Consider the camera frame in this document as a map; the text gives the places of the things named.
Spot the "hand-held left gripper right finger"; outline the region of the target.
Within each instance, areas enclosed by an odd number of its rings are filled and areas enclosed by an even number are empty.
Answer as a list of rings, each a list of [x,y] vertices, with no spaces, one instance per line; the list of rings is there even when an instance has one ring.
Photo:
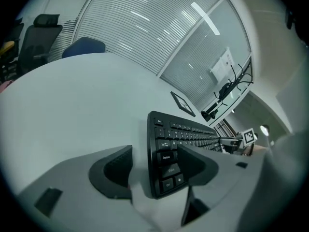
[[[183,232],[236,232],[258,183],[268,150],[252,156],[230,155],[193,146],[178,148],[178,165],[194,198],[207,212],[184,225]]]

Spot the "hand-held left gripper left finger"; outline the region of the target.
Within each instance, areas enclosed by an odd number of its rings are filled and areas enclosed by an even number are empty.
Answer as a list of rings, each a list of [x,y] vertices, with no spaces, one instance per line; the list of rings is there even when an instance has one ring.
[[[123,145],[55,165],[18,196],[45,232],[149,232],[132,204],[132,146]]]

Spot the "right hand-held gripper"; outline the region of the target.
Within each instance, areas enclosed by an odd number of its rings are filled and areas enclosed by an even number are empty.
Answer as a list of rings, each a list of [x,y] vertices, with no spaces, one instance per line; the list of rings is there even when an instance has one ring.
[[[219,143],[229,154],[252,154],[257,136],[253,128],[238,132],[235,137],[220,137]]]

